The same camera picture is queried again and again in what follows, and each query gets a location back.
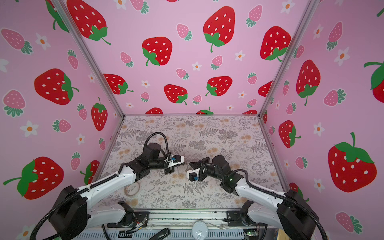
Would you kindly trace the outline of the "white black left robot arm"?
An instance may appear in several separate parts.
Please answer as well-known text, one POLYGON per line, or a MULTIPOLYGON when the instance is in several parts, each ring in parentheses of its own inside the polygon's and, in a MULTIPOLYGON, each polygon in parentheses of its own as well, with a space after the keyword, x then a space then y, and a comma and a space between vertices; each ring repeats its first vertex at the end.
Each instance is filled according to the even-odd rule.
POLYGON ((151 170, 165 171, 170 174, 175 167, 185 163, 184 157, 166 153, 159 144, 145 145, 143 153, 134 160, 123 163, 114 174, 100 179, 93 184, 81 188, 66 187, 60 193, 49 216, 49 222, 62 240, 72 240, 88 228, 99 225, 117 224, 123 227, 134 227, 138 224, 134 210, 124 201, 95 208, 94 206, 115 191, 132 185, 151 170))

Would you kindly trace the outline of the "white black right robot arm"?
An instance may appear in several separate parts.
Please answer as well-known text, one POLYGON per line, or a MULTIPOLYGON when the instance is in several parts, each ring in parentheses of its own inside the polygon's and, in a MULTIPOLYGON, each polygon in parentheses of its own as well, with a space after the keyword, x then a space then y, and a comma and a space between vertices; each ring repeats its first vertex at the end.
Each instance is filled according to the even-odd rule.
POLYGON ((215 178, 227 193, 248 199, 240 211, 244 224, 267 224, 284 230, 292 240, 310 240, 315 233, 319 217, 298 191, 276 192, 254 184, 247 171, 232 170, 222 155, 188 165, 187 177, 191 182, 215 178))

